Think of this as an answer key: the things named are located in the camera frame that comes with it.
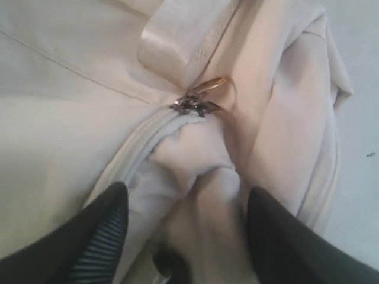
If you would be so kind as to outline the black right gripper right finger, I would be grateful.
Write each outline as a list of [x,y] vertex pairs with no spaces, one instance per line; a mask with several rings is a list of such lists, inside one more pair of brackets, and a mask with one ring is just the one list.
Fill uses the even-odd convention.
[[378,283],[378,271],[306,227],[267,190],[249,192],[249,252],[260,283]]

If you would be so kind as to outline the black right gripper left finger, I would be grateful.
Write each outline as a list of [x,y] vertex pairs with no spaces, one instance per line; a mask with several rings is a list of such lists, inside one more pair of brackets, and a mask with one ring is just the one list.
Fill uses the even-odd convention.
[[1,283],[112,283],[128,229],[116,182],[52,233],[1,259]]

